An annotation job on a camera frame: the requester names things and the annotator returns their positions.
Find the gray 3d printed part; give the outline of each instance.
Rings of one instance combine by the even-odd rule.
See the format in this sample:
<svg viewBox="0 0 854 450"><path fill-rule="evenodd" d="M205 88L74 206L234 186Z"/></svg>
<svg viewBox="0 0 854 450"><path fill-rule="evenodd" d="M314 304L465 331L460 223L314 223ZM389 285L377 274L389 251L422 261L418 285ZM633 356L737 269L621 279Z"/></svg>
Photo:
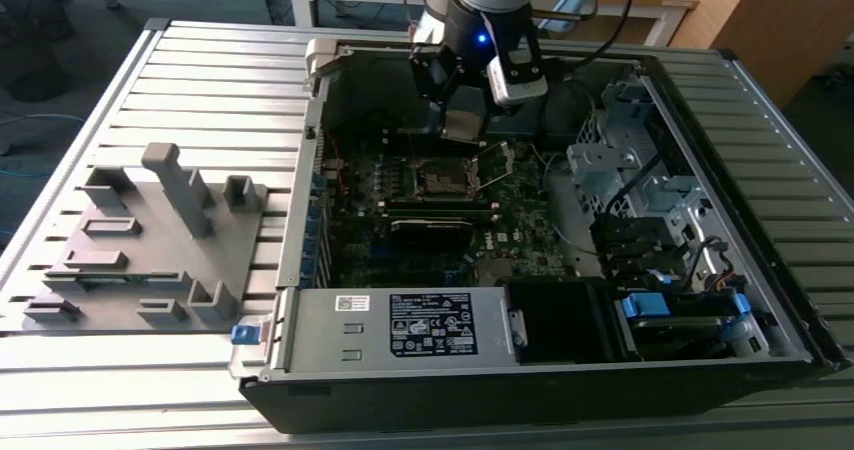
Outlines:
<svg viewBox="0 0 854 450"><path fill-rule="evenodd" d="M187 230L194 238L205 237L211 231L211 221L205 214L205 201L199 201L202 192L199 185L205 186L198 172L187 174L178 164L181 150L174 143L153 142L143 153L143 167L155 172L163 193L182 217Z"/></svg>
<svg viewBox="0 0 854 450"><path fill-rule="evenodd" d="M202 321L221 323L230 321L238 311L238 301L223 282L217 284L214 296L198 280L194 282L187 305Z"/></svg>
<svg viewBox="0 0 854 450"><path fill-rule="evenodd" d="M25 315L41 323L69 323L78 319L81 309L63 298L34 299L27 305Z"/></svg>
<svg viewBox="0 0 854 450"><path fill-rule="evenodd" d="M178 323L187 318L187 312L174 298L143 298L137 313L153 325Z"/></svg>
<svg viewBox="0 0 854 450"><path fill-rule="evenodd" d="M98 236L131 236L139 235L143 227L134 217L107 217L85 220L83 233Z"/></svg>
<svg viewBox="0 0 854 450"><path fill-rule="evenodd" d="M118 168L93 170L87 183L101 187L93 201L103 203L102 196L111 195L111 205L91 205L83 212L63 254L70 258L43 280L86 318L34 317L34 330L229 331L239 318L268 187L237 177L229 191L227 184L199 190L198 172L181 170L187 173L199 177L182 181L185 200L199 206L210 222L203 238L185 230L161 184L134 184ZM233 211L227 195L238 190L241 197L231 203L241 211ZM175 304L163 305L173 300Z"/></svg>
<svg viewBox="0 0 854 450"><path fill-rule="evenodd" d="M253 185L253 177L246 175L231 175L226 179L226 188L223 188L223 196L226 197L226 205L233 212L258 212L262 201L255 192Z"/></svg>
<svg viewBox="0 0 854 450"><path fill-rule="evenodd" d="M81 187L93 203L103 209L125 208L119 194L134 188L134 182L121 167L99 167L93 170L86 185Z"/></svg>

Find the motherboard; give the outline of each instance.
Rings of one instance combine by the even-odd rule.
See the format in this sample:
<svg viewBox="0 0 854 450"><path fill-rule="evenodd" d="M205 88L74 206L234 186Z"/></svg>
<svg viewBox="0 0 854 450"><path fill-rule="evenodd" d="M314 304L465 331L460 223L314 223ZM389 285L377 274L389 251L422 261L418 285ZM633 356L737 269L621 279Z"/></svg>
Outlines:
<svg viewBox="0 0 854 450"><path fill-rule="evenodd" d="M572 271L530 142L389 130L328 139L333 287L494 286Z"/></svg>

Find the white sticker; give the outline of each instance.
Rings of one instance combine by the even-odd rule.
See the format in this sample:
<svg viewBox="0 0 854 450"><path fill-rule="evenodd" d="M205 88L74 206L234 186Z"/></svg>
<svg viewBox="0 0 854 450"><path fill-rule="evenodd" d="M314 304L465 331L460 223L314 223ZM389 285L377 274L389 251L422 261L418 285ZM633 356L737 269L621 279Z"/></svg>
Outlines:
<svg viewBox="0 0 854 450"><path fill-rule="evenodd" d="M372 310L370 295L338 295L336 297L337 312L368 312Z"/></svg>

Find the metal table surface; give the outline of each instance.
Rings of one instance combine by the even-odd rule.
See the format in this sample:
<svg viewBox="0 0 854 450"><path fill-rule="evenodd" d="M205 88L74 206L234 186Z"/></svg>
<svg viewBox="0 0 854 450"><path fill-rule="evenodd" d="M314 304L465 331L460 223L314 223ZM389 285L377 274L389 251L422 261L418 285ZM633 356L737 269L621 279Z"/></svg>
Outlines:
<svg viewBox="0 0 854 450"><path fill-rule="evenodd" d="M15 326L14 319L6 320L21 310L17 305L23 305L21 292L27 286L21 282L39 278L58 259L89 204L83 192L74 189L87 166L139 162L150 141L179 144L182 163L199 167L206 181L222 181L239 170L272 188L242 303L245 313L268 312L309 100L306 44L321 35L405 38L392 32L197 22L150 28L0 259L0 325L6 328ZM573 42L545 46L594 48ZM739 62L712 51L650 52L649 47L633 46L618 46L616 51L654 53L664 62L783 256L851 350L851 198ZM142 169L129 173L151 178ZM602 444L604 438L633 436L610 441L608 448L634 446L638 439L660 446L720 448L759 438L792 448L801 438L825 439L825 446L833 447L854 434L854 371L849 370L803 388L756 394L693 417L418 433L282 435L238 392L227 370L230 354L226 335L7 336L0 339L0 439L10 440L0 440L0 447L362 444L377 448L594 437Z"/></svg>

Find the power supply label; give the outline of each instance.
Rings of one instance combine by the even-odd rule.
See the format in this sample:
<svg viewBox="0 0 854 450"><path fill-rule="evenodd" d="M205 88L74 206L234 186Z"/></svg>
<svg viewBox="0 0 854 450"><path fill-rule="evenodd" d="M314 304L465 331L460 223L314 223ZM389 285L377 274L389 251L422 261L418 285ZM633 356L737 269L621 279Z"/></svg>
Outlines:
<svg viewBox="0 0 854 450"><path fill-rule="evenodd" d="M389 303L396 357L477 355L470 293L392 295Z"/></svg>

